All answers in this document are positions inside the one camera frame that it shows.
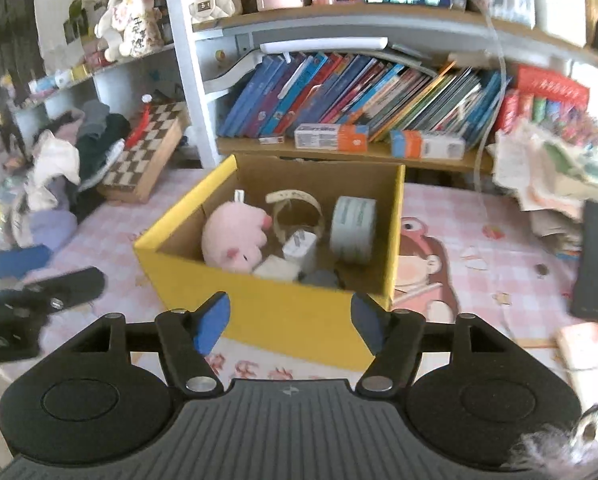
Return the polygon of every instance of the pink pig plush toy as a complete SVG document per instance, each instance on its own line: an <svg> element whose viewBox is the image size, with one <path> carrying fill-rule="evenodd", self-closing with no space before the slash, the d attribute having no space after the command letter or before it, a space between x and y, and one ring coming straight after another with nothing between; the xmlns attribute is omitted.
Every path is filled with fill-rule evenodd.
<svg viewBox="0 0 598 480"><path fill-rule="evenodd" d="M263 256L268 241L264 231L272 218L262 209L241 202L221 204L205 223L201 250L206 265L248 274Z"/></svg>

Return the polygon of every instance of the wooden chess board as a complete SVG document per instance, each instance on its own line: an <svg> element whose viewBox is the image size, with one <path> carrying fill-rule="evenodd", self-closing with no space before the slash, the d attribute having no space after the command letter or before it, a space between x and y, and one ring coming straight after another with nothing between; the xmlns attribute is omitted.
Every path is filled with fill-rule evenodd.
<svg viewBox="0 0 598 480"><path fill-rule="evenodd" d="M103 179L102 195L110 200L147 202L188 124L185 103L154 106L143 139L124 150Z"/></svg>

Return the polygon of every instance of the yellow cardboard box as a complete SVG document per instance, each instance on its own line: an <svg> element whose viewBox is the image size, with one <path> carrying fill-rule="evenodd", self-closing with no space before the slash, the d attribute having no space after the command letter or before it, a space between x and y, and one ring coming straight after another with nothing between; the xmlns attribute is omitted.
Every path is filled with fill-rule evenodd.
<svg viewBox="0 0 598 480"><path fill-rule="evenodd" d="M134 245L146 275L168 309L194 310L215 292L228 293L232 306L224 335L268 351L349 370L372 360L350 321L352 291L367 292L387 308L394 290L399 253L404 167L374 162L307 162L273 156L233 155L183 197ZM266 194L300 189L332 222L340 196L377 201L376 238L368 266L335 262L327 240L317 252L318 267L338 270L347 290L263 280L207 267L201 252L205 221L222 203L245 191L246 203L265 209ZM309 205L292 203L282 223L316 223ZM282 256L273 233L263 248Z"/></svg>

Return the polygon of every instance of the pile of clothes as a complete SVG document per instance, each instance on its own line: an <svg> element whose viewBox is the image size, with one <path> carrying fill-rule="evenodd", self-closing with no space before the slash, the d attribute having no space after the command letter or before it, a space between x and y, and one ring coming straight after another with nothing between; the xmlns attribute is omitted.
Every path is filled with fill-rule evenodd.
<svg viewBox="0 0 598 480"><path fill-rule="evenodd" d="M32 147L32 168L10 206L13 247L0 250L0 278L45 267L103 201L95 190L124 150L131 128L99 101L48 124Z"/></svg>

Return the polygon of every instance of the pen holder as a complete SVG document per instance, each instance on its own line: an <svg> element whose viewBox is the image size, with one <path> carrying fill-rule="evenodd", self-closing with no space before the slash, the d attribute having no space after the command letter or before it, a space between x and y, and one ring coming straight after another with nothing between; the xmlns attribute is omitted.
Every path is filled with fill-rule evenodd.
<svg viewBox="0 0 598 480"><path fill-rule="evenodd" d="M536 27L577 46L586 44L586 0L534 0Z"/></svg>

